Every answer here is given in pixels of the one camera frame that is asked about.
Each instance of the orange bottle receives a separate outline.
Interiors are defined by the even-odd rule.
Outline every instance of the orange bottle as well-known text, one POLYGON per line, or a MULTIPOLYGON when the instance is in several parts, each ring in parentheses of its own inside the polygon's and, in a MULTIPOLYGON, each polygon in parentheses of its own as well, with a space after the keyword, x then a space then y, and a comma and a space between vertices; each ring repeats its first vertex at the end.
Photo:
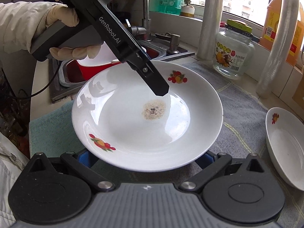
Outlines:
MULTIPOLYGON (((271 50, 273 41, 276 36, 278 29, 279 18, 281 13, 282 0, 271 0, 267 7, 267 15, 263 28, 263 34, 260 38, 260 45, 262 45, 267 50, 271 50)), ((302 4, 300 3, 299 13, 301 19, 297 22, 297 27, 295 29, 294 38, 290 47, 290 51, 286 62, 291 66, 295 66, 300 54, 301 45, 304 36, 304 11, 302 4)))

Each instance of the fruit pattern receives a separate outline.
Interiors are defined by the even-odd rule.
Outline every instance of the fruit pattern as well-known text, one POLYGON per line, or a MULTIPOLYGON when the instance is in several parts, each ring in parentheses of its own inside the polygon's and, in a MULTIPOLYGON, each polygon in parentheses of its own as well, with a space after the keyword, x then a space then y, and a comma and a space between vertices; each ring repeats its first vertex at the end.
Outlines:
POLYGON ((231 66, 230 63, 232 63, 231 56, 225 51, 218 51, 216 54, 216 61, 226 68, 229 68, 231 66))
POLYGON ((172 81, 172 83, 186 83, 188 81, 187 78, 185 78, 185 74, 182 74, 179 71, 172 71, 172 74, 170 74, 170 77, 168 78, 168 81, 172 81))
POLYGON ((98 146, 99 148, 101 148, 104 151, 110 151, 113 152, 112 150, 116 150, 115 147, 112 147, 109 143, 104 142, 103 140, 96 138, 93 134, 89 134, 89 136, 91 137, 91 140, 94 141, 94 144, 96 146, 98 146))
POLYGON ((279 118, 279 114, 278 113, 274 113, 272 115, 272 124, 275 124, 276 121, 278 120, 278 118, 279 118))

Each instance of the white bowl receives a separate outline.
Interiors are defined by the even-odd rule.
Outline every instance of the white bowl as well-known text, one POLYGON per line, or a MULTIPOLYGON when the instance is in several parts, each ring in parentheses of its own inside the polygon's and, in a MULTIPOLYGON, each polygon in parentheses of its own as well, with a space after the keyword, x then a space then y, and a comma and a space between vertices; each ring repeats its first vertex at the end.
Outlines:
POLYGON ((304 191, 304 125, 292 113, 271 108, 266 115, 266 142, 280 176, 304 191))
POLYGON ((203 77, 173 63, 152 62, 170 85, 164 97, 155 96, 123 63, 91 78, 72 108, 84 146, 127 170, 158 172, 189 164, 212 146, 222 127, 221 101, 203 77), (173 70, 175 81, 169 81, 173 70))
POLYGON ((101 49, 98 53, 98 55, 91 59, 88 56, 82 60, 77 60, 78 64, 83 67, 98 67, 103 66, 111 63, 119 62, 119 60, 116 58, 114 53, 111 51, 109 46, 104 42, 101 46, 101 49))

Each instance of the gloved hand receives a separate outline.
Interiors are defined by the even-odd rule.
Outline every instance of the gloved hand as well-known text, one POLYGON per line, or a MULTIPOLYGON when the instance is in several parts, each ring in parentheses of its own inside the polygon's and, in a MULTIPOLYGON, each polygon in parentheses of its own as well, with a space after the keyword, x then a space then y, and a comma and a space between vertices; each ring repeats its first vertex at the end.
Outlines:
MULTIPOLYGON (((47 15, 46 27, 48 28, 57 20, 61 20, 65 25, 69 27, 77 26, 79 19, 77 17, 75 9, 68 8, 65 5, 55 5, 51 8, 47 15)), ((95 58, 99 53, 101 45, 92 45, 88 47, 81 47, 71 49, 68 47, 63 47, 61 49, 53 47, 50 48, 50 53, 52 56, 60 61, 70 60, 70 59, 83 59, 86 56, 89 58, 95 58)))

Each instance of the jacket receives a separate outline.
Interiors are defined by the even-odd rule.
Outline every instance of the jacket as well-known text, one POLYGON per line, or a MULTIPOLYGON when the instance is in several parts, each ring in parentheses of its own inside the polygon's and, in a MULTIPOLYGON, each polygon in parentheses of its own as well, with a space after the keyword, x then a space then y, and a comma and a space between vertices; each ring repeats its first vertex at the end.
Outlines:
MULTIPOLYGON (((31 41, 46 29, 46 17, 56 3, 0 3, 0 51, 30 52, 31 41)), ((10 227, 15 218, 8 194, 28 159, 0 133, 0 227, 10 227)))

